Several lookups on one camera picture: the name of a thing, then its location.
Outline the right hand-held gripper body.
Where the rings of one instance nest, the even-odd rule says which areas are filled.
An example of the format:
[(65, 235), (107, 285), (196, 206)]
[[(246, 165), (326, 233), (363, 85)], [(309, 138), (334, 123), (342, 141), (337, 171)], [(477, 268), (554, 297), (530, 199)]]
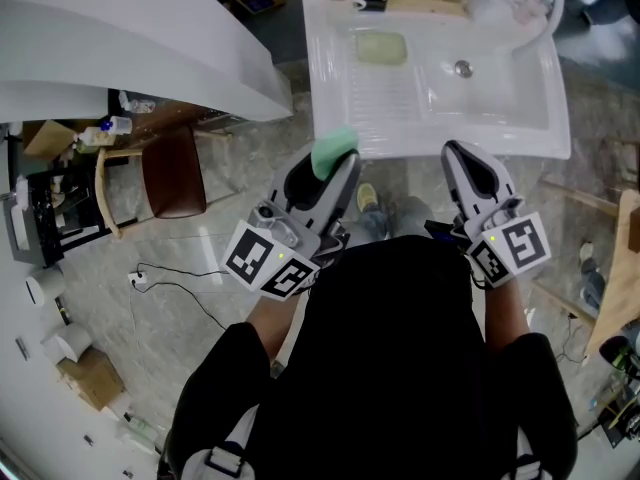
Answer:
[(479, 213), (460, 214), (462, 232), (469, 243), (461, 247), (465, 256), (481, 271), (490, 288), (551, 258), (550, 246), (538, 212), (521, 215), (524, 199), (510, 195)]

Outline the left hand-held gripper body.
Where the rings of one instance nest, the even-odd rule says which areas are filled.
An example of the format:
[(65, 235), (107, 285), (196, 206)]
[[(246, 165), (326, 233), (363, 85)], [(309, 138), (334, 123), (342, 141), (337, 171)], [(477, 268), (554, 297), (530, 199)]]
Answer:
[(309, 289), (322, 268), (336, 263), (349, 238), (338, 221), (318, 234), (264, 200), (236, 226), (223, 265), (249, 291), (285, 301)]

